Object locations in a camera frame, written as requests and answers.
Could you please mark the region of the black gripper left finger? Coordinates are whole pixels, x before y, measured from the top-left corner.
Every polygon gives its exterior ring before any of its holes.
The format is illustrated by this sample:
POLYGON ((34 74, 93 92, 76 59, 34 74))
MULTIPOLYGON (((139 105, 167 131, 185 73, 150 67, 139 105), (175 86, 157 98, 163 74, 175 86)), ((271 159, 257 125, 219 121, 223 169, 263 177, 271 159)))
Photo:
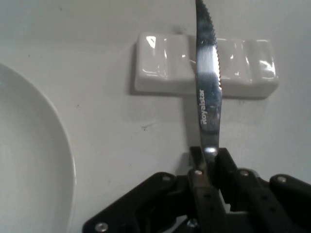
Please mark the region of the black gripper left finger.
POLYGON ((162 233, 179 216, 196 219, 201 233, 229 233, 219 191, 207 176, 201 149, 190 149, 187 175, 158 172, 85 222, 84 233, 162 233))

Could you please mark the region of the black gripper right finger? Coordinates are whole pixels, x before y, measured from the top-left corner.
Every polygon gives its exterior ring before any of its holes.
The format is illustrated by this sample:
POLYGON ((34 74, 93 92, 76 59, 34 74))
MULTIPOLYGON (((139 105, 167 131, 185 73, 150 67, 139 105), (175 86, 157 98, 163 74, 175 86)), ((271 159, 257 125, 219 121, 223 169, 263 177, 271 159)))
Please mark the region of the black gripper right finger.
POLYGON ((232 212, 248 212, 266 233, 311 231, 311 185, 286 174, 269 181, 238 168, 226 148, 215 158, 213 182, 232 212))

